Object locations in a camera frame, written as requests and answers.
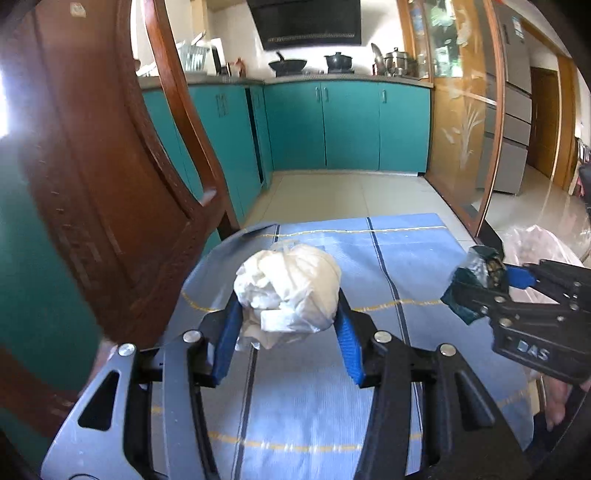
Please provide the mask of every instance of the glass cabinet door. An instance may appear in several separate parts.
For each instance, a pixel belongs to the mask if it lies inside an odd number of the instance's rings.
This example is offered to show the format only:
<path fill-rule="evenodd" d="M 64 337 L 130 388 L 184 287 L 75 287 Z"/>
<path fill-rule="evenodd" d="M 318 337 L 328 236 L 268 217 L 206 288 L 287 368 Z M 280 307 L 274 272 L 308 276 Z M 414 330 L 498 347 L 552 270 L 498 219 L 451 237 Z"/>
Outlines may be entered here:
<path fill-rule="evenodd" d="M 423 0 L 423 11 L 434 83 L 426 179 L 476 236 L 492 192 L 504 118 L 496 16 L 491 0 Z"/>

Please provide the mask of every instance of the metal screw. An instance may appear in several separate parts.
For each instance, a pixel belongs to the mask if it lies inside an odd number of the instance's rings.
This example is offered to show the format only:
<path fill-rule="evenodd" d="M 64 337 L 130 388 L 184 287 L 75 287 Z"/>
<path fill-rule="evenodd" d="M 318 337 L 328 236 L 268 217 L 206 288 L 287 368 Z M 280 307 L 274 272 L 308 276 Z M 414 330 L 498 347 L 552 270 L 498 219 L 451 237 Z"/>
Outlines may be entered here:
<path fill-rule="evenodd" d="M 133 343 L 124 343 L 117 351 L 121 356 L 130 356 L 135 352 L 135 345 Z"/>
<path fill-rule="evenodd" d="M 199 330 L 188 330 L 183 334 L 183 341 L 187 343 L 195 343 L 201 340 L 201 332 Z"/>
<path fill-rule="evenodd" d="M 439 351 L 444 356 L 454 356 L 457 353 L 456 347 L 450 345 L 449 343 L 444 343 L 441 347 L 439 347 Z"/>
<path fill-rule="evenodd" d="M 378 343 L 389 343 L 392 341 L 392 334 L 385 330 L 378 330 L 374 333 L 374 338 Z"/>

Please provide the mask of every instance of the blue gripper pad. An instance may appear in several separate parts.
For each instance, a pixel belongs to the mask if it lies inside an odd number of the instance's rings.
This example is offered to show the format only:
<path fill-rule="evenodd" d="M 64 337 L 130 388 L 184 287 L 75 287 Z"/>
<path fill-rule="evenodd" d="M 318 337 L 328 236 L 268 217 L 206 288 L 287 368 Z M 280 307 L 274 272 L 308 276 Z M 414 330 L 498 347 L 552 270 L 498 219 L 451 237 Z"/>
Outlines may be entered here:
<path fill-rule="evenodd" d="M 219 333 L 217 343 L 215 344 L 211 373 L 214 385 L 219 385 L 230 369 L 236 340 L 242 327 L 242 305 L 238 302 L 236 294 L 232 294 L 226 308 L 222 312 L 209 313 L 207 316 L 215 314 L 221 314 L 219 316 L 220 321 L 225 319 L 223 329 Z"/>
<path fill-rule="evenodd" d="M 514 265 L 505 265 L 505 267 L 507 268 L 507 279 L 511 287 L 525 290 L 535 285 L 535 277 L 526 268 Z"/>
<path fill-rule="evenodd" d="M 361 386 L 365 381 L 366 374 L 363 367 L 363 346 L 358 336 L 358 330 L 355 328 L 359 319 L 357 315 L 366 316 L 362 313 L 352 312 L 341 291 L 334 323 L 336 337 L 347 373 L 356 385 Z"/>

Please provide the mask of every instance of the human hand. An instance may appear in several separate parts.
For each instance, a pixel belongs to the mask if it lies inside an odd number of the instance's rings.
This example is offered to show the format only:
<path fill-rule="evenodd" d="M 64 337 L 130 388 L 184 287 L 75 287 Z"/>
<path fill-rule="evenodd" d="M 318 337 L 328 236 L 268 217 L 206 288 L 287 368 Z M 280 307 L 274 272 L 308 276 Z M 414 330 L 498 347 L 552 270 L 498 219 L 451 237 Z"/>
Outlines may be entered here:
<path fill-rule="evenodd" d="M 548 431 L 551 432 L 554 427 L 559 425 L 564 420 L 566 414 L 566 401 L 569 399 L 572 385 L 568 385 L 555 378 L 543 375 L 544 388 L 546 391 L 546 426 Z M 587 380 L 581 384 L 581 388 L 586 392 L 591 388 L 591 380 Z"/>

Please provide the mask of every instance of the dish rack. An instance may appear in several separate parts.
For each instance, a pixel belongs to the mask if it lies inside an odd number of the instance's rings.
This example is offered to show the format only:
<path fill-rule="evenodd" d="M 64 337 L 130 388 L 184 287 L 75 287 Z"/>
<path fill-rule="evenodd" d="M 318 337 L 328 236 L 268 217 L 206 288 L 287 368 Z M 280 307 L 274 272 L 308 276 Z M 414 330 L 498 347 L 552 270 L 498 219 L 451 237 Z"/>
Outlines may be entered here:
<path fill-rule="evenodd" d="M 185 41 L 176 44 L 178 57 L 185 72 L 202 72 L 205 67 L 205 59 L 210 50 L 209 47 L 191 45 Z M 137 71 L 138 77 L 157 77 L 158 67 L 156 62 L 141 67 Z"/>

